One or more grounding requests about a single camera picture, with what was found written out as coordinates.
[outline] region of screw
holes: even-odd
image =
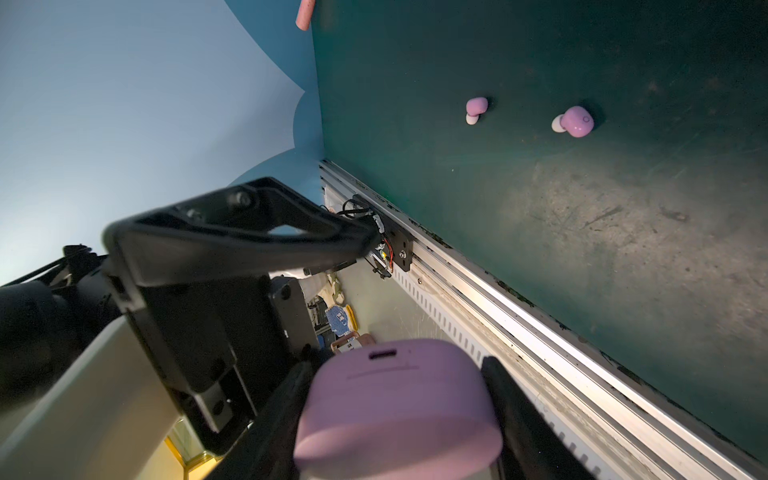
[[[190,208],[189,210],[187,210],[187,217],[190,220],[194,220],[196,222],[202,222],[204,220],[203,214],[199,210],[196,210],[194,208]]]
[[[253,203],[250,195],[242,190],[231,194],[229,197],[230,204],[239,208],[248,208]]]

